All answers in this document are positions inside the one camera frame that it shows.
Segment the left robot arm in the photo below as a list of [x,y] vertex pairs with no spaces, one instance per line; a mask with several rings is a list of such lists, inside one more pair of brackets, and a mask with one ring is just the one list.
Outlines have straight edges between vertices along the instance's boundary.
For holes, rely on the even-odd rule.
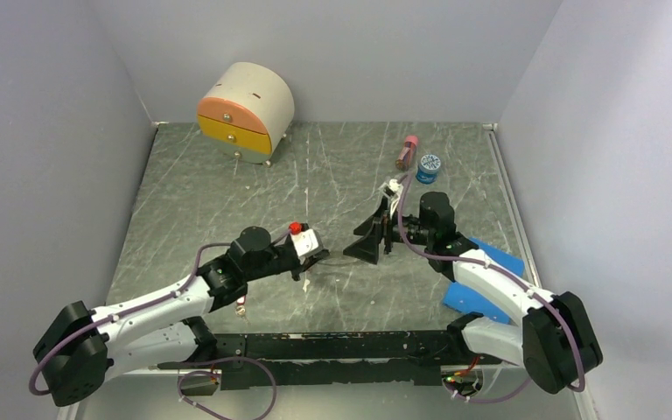
[[214,359],[212,334],[202,316],[247,295],[249,283],[285,272],[297,281],[330,252],[319,233],[293,223],[274,239],[263,227],[247,227],[208,262],[201,246],[182,279],[120,304],[65,305],[32,350],[37,363],[28,380],[34,396],[58,407],[77,403],[104,382],[159,362],[203,368]]

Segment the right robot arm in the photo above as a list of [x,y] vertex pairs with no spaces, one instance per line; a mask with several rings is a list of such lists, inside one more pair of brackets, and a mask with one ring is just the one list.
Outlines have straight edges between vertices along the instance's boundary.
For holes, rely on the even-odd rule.
[[604,360],[582,300],[534,286],[495,261],[456,227],[454,208],[444,192],[426,192],[416,216],[403,215],[403,197],[387,193],[353,232],[357,240],[343,253],[378,263],[395,242],[426,258],[437,272],[479,294],[505,316],[499,322],[480,311],[464,310],[447,328],[446,352],[458,363],[487,354],[525,368],[540,389],[555,394],[580,390],[585,375]]

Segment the key with red label fob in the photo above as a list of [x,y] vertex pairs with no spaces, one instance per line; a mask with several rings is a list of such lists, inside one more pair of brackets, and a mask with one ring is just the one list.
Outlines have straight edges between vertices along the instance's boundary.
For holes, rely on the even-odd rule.
[[236,302],[235,302],[235,308],[234,308],[235,314],[242,319],[245,319],[247,316],[247,310],[246,310],[246,297],[239,297]]

